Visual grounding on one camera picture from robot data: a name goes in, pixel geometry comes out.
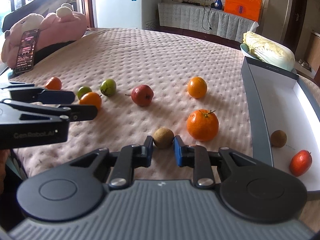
phone screen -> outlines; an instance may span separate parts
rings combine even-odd
[[[39,29],[23,33],[18,51],[17,64],[14,69],[16,74],[24,73],[33,69],[33,59],[38,34]]]

open box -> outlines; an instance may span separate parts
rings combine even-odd
[[[253,157],[289,174],[292,157],[311,152],[312,165],[299,179],[309,199],[320,199],[320,107],[296,74],[244,58],[241,69],[251,122]],[[269,135],[287,134],[282,148],[271,148]]]

orange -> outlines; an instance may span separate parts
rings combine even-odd
[[[102,100],[96,92],[89,92],[81,97],[79,103],[81,105],[94,105],[99,110],[101,108]]]
[[[210,141],[219,131],[219,121],[214,111],[200,109],[188,117],[187,129],[197,141]]]
[[[201,77],[191,78],[188,83],[188,93],[193,98],[201,98],[207,92],[207,83]]]
[[[59,78],[52,77],[46,82],[44,87],[46,89],[50,89],[50,90],[61,90],[62,83],[61,83],[61,80]]]

plush pig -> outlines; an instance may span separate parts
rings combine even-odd
[[[29,14],[4,33],[5,41],[1,60],[10,68],[16,67],[22,34],[33,29],[39,29],[35,58],[43,59],[58,48],[65,46],[66,43],[79,40],[87,29],[87,22],[85,15],[72,11],[72,6],[67,3],[62,4],[56,13],[49,13],[45,18],[40,14]],[[50,46],[54,44],[61,44],[61,46],[51,48]]]

orange paper bag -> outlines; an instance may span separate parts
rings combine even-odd
[[[226,0],[224,11],[253,21],[259,21],[262,0]]]

